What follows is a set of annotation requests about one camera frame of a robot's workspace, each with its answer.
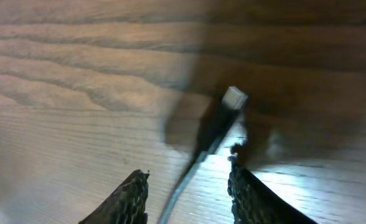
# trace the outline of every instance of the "wooden table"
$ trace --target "wooden table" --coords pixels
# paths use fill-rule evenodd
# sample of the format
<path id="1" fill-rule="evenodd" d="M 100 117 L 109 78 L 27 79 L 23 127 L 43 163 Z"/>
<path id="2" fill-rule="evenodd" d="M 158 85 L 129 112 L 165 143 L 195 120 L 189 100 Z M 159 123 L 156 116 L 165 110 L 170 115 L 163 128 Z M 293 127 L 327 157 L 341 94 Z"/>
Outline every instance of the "wooden table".
<path id="1" fill-rule="evenodd" d="M 366 223 L 366 0 L 0 1 L 0 223 L 77 223 L 135 169 L 155 223 L 229 85 L 247 167 L 319 223 Z M 170 223 L 232 223 L 227 154 Z"/>

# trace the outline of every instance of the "metal tip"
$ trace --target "metal tip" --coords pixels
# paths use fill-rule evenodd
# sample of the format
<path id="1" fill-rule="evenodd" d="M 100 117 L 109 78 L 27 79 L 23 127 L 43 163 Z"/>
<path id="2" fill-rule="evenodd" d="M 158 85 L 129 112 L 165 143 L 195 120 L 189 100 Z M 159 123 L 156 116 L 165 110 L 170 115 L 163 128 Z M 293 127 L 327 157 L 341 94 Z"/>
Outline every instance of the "metal tip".
<path id="1" fill-rule="evenodd" d="M 247 95 L 245 93 L 240 91 L 235 86 L 230 86 L 225 96 L 223 97 L 222 102 L 229 106 L 231 109 L 238 110 L 243 106 L 246 99 Z"/>

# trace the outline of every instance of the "white tip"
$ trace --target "white tip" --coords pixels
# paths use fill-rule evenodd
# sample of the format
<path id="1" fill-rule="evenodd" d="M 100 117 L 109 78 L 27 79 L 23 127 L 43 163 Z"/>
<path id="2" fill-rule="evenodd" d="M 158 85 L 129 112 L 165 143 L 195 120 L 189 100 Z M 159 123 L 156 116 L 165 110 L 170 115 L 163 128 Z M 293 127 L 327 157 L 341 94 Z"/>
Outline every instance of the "white tip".
<path id="1" fill-rule="evenodd" d="M 240 91 L 235 86 L 230 86 L 225 96 L 223 97 L 222 102 L 229 106 L 231 109 L 238 110 L 243 106 L 246 98 L 247 96 L 245 93 Z"/>

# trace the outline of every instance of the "wood grain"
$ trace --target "wood grain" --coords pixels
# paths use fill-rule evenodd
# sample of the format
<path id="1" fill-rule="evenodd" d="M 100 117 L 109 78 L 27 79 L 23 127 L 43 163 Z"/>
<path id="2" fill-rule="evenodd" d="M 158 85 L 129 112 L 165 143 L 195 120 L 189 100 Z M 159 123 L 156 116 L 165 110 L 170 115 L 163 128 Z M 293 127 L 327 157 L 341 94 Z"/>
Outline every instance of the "wood grain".
<path id="1" fill-rule="evenodd" d="M 135 169 L 149 223 L 229 85 L 250 95 L 171 223 L 232 223 L 240 160 L 319 223 L 366 223 L 366 1 L 0 1 L 0 223 L 76 223 Z"/>

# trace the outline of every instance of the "silver tip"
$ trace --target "silver tip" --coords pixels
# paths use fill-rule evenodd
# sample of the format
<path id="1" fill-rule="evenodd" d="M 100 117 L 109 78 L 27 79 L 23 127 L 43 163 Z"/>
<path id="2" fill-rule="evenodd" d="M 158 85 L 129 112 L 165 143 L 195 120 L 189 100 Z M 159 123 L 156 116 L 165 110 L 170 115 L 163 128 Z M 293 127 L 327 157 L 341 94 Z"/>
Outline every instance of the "silver tip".
<path id="1" fill-rule="evenodd" d="M 245 93 L 240 91 L 235 86 L 230 86 L 225 96 L 223 97 L 222 102 L 229 106 L 231 109 L 238 110 L 243 106 L 246 99 L 247 95 Z"/>

